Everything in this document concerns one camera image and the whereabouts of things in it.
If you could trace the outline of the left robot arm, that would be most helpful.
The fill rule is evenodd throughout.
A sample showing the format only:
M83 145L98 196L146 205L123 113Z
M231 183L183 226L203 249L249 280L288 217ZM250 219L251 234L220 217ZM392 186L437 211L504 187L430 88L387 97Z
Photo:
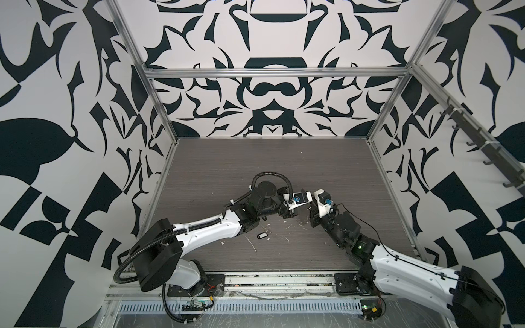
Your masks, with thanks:
M116 284L138 282L143 292L172 286L188 295L198 295L209 279L199 261L185 259L187 254L250 232L270 215L283 219L293 217L295 209L312 200L310 191L293 193L288 187L279 189L263 181L240 198L231 200L216 216L186 224L159 220L131 248L128 258L116 269L113 281Z

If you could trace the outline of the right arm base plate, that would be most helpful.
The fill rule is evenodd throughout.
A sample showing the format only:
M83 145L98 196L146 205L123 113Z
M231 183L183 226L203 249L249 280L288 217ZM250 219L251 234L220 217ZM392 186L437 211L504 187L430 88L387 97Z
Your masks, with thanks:
M335 273L335 291L339 296L367 296L368 292L358 286L356 273Z

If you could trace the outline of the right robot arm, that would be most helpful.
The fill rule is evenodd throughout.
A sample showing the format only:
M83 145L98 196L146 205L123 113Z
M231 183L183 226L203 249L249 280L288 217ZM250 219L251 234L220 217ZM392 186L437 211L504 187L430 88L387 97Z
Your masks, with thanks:
M343 250L358 273L354 286L363 293L391 294L434 310L458 327L500 327L504 301L476 270L436 266L399 254L361 231L363 220L318 190L310 208L310 224L321 226Z

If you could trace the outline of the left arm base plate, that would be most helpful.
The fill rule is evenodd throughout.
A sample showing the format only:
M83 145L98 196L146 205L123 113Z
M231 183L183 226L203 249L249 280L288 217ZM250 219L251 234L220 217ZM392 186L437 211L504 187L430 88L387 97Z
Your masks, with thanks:
M211 274L201 279L194 287L186 290L180 286L169 285L167 296L174 297L209 297L220 295L224 291L226 276L224 274Z

